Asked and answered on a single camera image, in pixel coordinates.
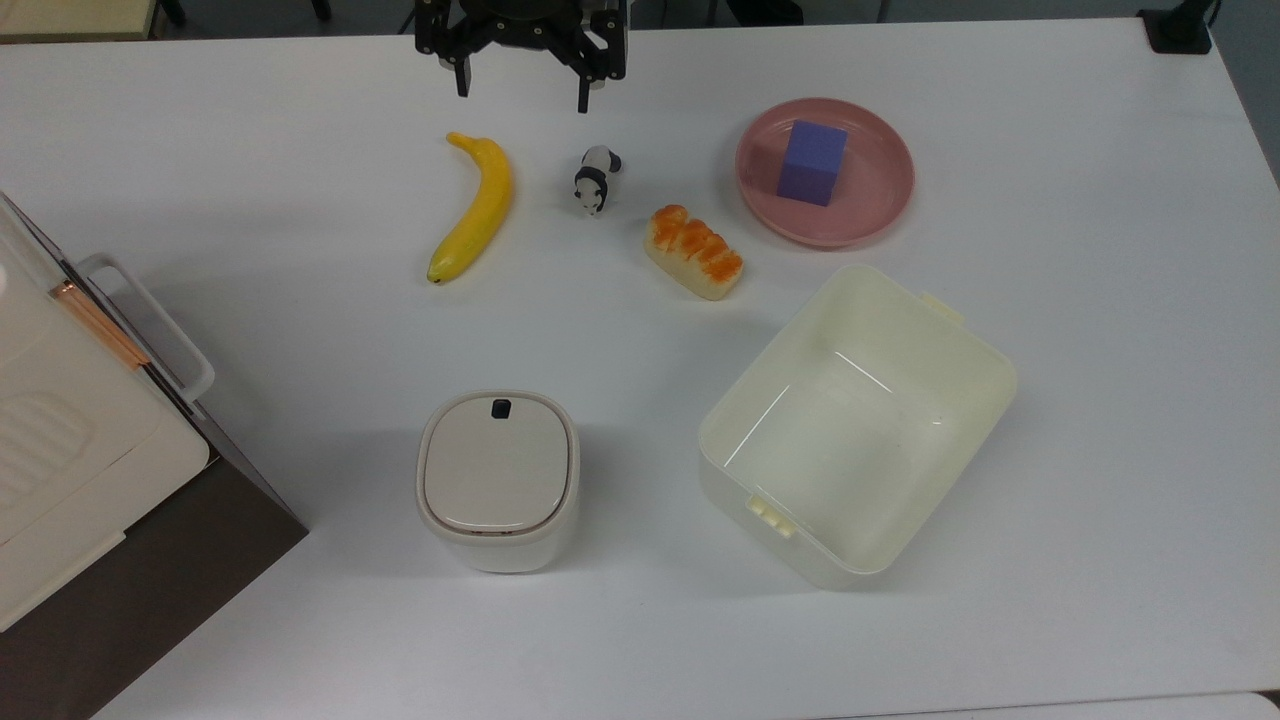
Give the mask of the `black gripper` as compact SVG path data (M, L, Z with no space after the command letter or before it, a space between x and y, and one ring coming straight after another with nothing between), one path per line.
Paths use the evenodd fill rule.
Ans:
M489 44L550 51L579 78L579 113L589 110L593 90L627 74L628 5L462 1L460 8L462 17L451 26L453 5L416 5L415 47L453 72L461 97L470 94L470 58Z

